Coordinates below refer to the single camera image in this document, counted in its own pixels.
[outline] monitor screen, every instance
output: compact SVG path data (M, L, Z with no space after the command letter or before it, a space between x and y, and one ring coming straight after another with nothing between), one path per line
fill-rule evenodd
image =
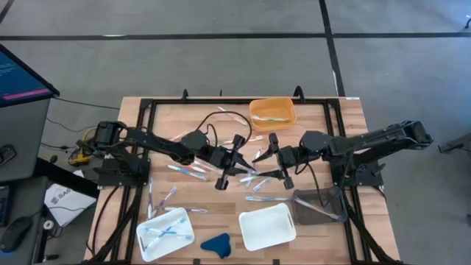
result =
M0 49L0 107L46 99L58 92L6 48Z

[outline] white plastic container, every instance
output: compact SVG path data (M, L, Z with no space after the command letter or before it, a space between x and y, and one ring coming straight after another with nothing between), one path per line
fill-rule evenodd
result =
M157 238L157 235L149 235L146 233L146 227L156 230L166 230L170 225L174 224L178 220L185 218L185 221L175 225L169 231L174 231L179 235L187 235L191 237L191 240L182 238L182 236L176 236L172 234L166 234L161 236L158 239L158 242L152 244L149 247L149 242ZM182 247L188 246L194 241L194 232L190 223L188 214L184 208L177 208L173 211L165 213L161 216L150 219L149 221L141 223L137 229L136 233L138 235L139 249L141 250L142 259L146 262L153 261L157 258L160 258L164 255L174 252Z
M238 222L245 248L249 251L289 242L296 238L296 229L289 208L284 203L241 213Z

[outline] orange container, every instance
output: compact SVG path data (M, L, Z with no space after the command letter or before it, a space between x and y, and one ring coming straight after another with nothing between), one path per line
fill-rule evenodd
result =
M286 129L297 119L293 101L288 97L253 100L250 102L249 109L252 125L258 132ZM260 119L285 119L286 121L261 121L254 119L254 116Z

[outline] gray floor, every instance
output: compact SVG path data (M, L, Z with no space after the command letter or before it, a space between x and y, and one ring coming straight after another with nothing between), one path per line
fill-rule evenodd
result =
M6 0L0 0L0 7ZM327 0L334 32L460 32L465 0ZM322 32L309 0L15 0L0 35L119 35L206 32ZM471 132L471 38L335 40L348 96L363 102L370 129L421 120L436 143ZM327 45L303 40L5 41L63 98L117 107L123 96L335 96ZM114 110L53 101L49 118L80 128ZM77 135L47 124L43 141ZM47 149L42 155L52 155ZM388 208L402 260L468 264L471 163L464 151L401 152L384 159ZM51 240L51 264L79 262L93 211Z

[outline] wooden table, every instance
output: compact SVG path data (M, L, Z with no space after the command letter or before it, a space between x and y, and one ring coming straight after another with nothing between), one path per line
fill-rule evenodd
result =
M140 100L140 97L125 97L121 104L118 120L126 123L128 126L135 126ZM340 98L339 100L347 136L367 132L360 100L347 98ZM245 116L249 116L247 105L222 106L228 110L238 111ZM298 146L300 138L306 130L318 130L327 133L322 106L295 105L295 110L297 122L287 130L276 132L280 146ZM185 131L194 130L201 120L213 111L217 111L215 105L158 105L154 132L160 137L173 138ZM336 129L335 116L331 115L334 121L334 129ZM247 135L248 133L248 127L239 124L226 115L213 116L208 121L216 127L219 141L232 140L234 133L241 135ZM244 154L247 161L252 160L259 148L266 150L268 147L268 133L254 131L252 137L257 135L263 135L264 139L248 143L241 149L241 153ZM251 194L252 189L239 185L237 182L239 177L231 179L232 181L230 181L226 191L218 191L214 188L214 181L219 177L215 173L210 174L213 182L204 183L193 177L168 169L166 165L175 165L175 162L165 155L151 152L149 157L152 160L151 176L154 180L152 188L157 203L166 196L172 186L176 186L177 192L169 199L168 206L205 208L209 211L207 214L189 213L195 233L193 244L157 259L154 264L192 264L194 258L200 258L202 264L271 264L273 259L280 259L281 264L348 264L350 262L344 225L342 223L311 226L297 225L297 237L289 243L253 252L246 250L238 224L238 215L242 212L269 207L277 204L277 202L246 201L244 199L245 195ZM327 188L332 186L329 164L316 160L311 162L311 165L316 172L321 187ZM276 167L275 157L257 165L258 170L261 171L271 170ZM295 189L305 190L314 188L313 178L308 170L297 176L294 175L294 170L291 170L290 175L293 177ZM112 188L105 188L100 193L93 227L95 226L98 212L111 190ZM116 226L122 190L123 188L120 188L113 195L99 223L96 237L98 249L106 242ZM148 187L145 187L138 223L146 221L148 190ZM282 182L274 180L267 183L259 191L259 195L289 197L292 192L293 190L285 190ZM368 230L388 255L394 259L399 259L385 199L370 187L359 187L358 192L361 198L364 221ZM363 255L361 254L358 232L353 224L352 227L357 255L359 259L362 259ZM204 251L199 247L202 242L221 233L230 234L232 247L230 257L224 260L219 259L216 253ZM123 239L126 240L128 232L124 231L123 235ZM126 244L124 240L121 241L118 257L120 259L124 258L125 247L123 246ZM87 251L85 259L90 257L91 254ZM145 264L142 260L137 240L134 243L132 263Z

